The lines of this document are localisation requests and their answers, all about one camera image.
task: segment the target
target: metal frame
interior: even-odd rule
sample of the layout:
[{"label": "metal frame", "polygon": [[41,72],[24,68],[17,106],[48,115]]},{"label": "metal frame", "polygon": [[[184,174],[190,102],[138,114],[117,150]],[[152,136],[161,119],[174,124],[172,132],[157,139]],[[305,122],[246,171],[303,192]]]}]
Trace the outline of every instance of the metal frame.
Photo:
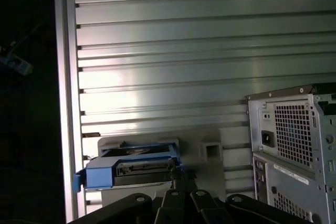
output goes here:
[{"label": "metal frame", "polygon": [[[266,172],[268,175],[266,182],[269,204],[272,205],[273,203],[270,186],[278,184],[278,186],[285,190],[285,193],[287,193],[290,198],[295,198],[296,202],[302,202],[302,204],[306,205],[310,210],[317,209],[316,211],[320,213],[320,217],[323,219],[322,223],[334,223],[334,220],[336,220],[336,212],[333,211],[334,199],[336,197],[336,174],[334,167],[336,162],[336,149],[334,146],[334,138],[336,137],[334,122],[336,122],[336,115],[325,115],[319,102],[335,104],[336,101],[333,100],[332,95],[335,90],[331,89],[327,91],[324,89],[325,86],[322,85],[320,86],[321,90],[319,92],[318,90],[312,90],[311,87],[312,86],[303,86],[248,97],[248,99],[250,99],[249,116],[252,149],[254,158],[261,158],[267,162]],[[281,102],[295,103],[296,101],[304,101],[306,104],[305,110],[309,110],[311,146],[313,149],[313,163],[310,167],[303,167],[296,162],[282,158],[277,155],[277,152],[273,150],[274,148],[262,144],[261,141],[261,131],[265,130],[266,123],[264,123],[265,119],[260,117],[267,110],[270,111],[271,116],[273,115],[272,110],[274,110],[274,107],[269,106],[269,104],[278,104]],[[297,191],[301,190],[302,182],[300,182],[299,179],[292,179],[290,176],[276,171],[273,168],[274,164],[278,164],[290,172],[306,178],[307,181],[309,181],[309,189],[307,189],[306,192],[301,191],[301,194],[309,195],[309,202],[319,202],[317,204],[318,206],[314,204],[308,206],[308,204],[300,201]]]},{"label": "metal frame", "polygon": [[[331,211],[328,207],[327,194],[324,190],[318,189],[318,183],[313,178],[302,175],[299,172],[299,169],[293,166],[289,168],[286,162],[274,159],[267,154],[254,154],[254,160],[256,159],[265,161],[268,168],[266,170],[266,180],[268,181],[267,198],[269,205],[275,206],[274,199],[277,198],[277,193],[281,193],[295,205],[308,211],[310,213],[310,218],[313,214],[317,214],[322,220],[322,223],[334,223],[329,219]],[[274,165],[284,167],[286,170],[299,174],[306,179],[309,184],[304,184],[297,179],[276,170]],[[276,188],[276,193],[271,190],[271,187]]]},{"label": "metal frame", "polygon": [[72,191],[83,168],[78,89],[75,0],[55,0],[66,222],[86,214],[85,194]]}]

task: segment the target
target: metal panel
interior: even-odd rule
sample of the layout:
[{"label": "metal panel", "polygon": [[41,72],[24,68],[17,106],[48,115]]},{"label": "metal panel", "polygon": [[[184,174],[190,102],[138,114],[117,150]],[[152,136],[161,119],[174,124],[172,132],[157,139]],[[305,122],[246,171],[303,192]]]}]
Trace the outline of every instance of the metal panel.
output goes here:
[{"label": "metal panel", "polygon": [[56,11],[67,221],[85,214],[71,173],[97,152],[81,131],[236,128],[224,166],[249,170],[244,96],[336,80],[333,0],[56,0]]}]

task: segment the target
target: black mounting arm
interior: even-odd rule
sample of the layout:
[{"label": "black mounting arm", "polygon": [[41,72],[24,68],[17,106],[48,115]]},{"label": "black mounting arm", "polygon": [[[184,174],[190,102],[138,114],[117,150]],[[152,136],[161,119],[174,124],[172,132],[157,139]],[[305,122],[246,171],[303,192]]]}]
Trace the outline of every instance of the black mounting arm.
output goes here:
[{"label": "black mounting arm", "polygon": [[235,194],[222,202],[205,190],[198,190],[192,172],[172,171],[172,189],[163,198],[152,200],[132,194],[85,215],[72,224],[309,224],[277,208]]}]

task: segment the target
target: power supply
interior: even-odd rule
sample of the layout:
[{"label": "power supply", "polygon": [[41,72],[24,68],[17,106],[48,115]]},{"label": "power supply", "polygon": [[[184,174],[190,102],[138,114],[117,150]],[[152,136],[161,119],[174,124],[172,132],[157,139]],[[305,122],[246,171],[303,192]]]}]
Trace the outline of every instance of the power supply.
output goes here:
[{"label": "power supply", "polygon": [[336,83],[248,96],[256,197],[336,222]]}]

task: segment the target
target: screw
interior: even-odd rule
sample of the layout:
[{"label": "screw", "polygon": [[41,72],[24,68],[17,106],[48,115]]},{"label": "screw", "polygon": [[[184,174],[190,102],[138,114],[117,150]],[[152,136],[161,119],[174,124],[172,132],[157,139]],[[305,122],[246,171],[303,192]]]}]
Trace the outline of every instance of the screw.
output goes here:
[{"label": "screw", "polygon": [[236,197],[233,197],[232,200],[233,200],[234,202],[242,202],[242,201],[243,201],[242,198],[237,197],[237,196],[236,196]]},{"label": "screw", "polygon": [[205,192],[203,192],[203,191],[198,191],[198,192],[196,193],[196,195],[198,195],[198,196],[204,196],[204,195],[205,195]]},{"label": "screw", "polygon": [[334,137],[332,135],[327,135],[325,139],[328,144],[332,144],[334,142]]}]

